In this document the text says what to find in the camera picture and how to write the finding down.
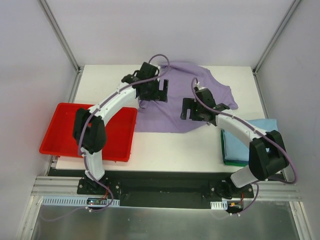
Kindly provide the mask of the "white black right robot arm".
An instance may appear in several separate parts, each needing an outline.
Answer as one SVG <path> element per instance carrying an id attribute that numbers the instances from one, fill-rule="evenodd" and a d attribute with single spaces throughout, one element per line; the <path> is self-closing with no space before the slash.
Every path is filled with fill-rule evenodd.
<path id="1" fill-rule="evenodd" d="M 216 104 L 211 91 L 202 87 L 193 89 L 195 98 L 184 98 L 180 118 L 207 122 L 225 130 L 240 140 L 249 150 L 248 164 L 234 172 L 225 184 L 225 192 L 237 197 L 243 187 L 264 181 L 289 166 L 281 134 L 255 127 L 235 116 L 225 104 Z"/>

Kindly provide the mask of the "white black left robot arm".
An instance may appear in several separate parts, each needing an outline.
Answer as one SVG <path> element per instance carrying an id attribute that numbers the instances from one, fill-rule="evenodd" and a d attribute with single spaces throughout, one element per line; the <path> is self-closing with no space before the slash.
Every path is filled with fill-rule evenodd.
<path id="1" fill-rule="evenodd" d="M 90 179 L 88 188 L 94 194 L 102 194 L 106 188 L 105 181 L 101 179 L 105 175 L 102 150 L 107 143 L 106 125 L 134 99 L 167 102 L 168 79 L 163 80 L 163 88 L 160 89 L 160 78 L 166 72 L 144 62 L 139 70 L 124 76 L 117 88 L 101 102 L 76 111 L 72 135 L 78 147 L 77 153 L 84 158 L 85 175 Z"/>

